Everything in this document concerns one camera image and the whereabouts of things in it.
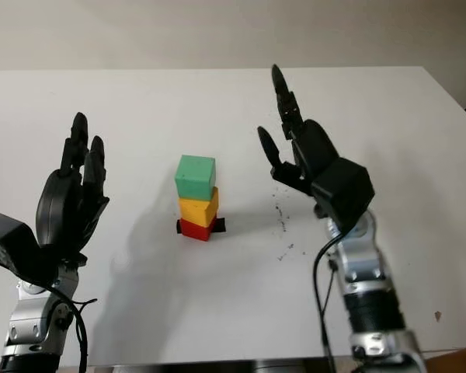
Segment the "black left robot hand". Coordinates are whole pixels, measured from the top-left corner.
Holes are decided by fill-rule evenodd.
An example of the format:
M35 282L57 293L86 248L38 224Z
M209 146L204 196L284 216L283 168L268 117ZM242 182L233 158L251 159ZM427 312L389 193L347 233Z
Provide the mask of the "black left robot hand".
M78 112L65 139L61 165L43 188L36 213L40 247L61 260L84 262L81 250L92 237L110 199L106 181L103 140L89 141L88 120Z

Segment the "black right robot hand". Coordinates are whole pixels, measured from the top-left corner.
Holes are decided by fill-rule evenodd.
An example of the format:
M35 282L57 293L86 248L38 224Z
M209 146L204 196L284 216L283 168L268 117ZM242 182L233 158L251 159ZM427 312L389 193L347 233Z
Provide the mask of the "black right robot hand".
M311 184L337 158L339 153L320 124L304 120L293 91L289 90L280 68L274 64L271 77L276 104L286 140L291 143L295 163L280 160L280 152L269 132L257 127L263 151L271 165L272 178L311 196Z

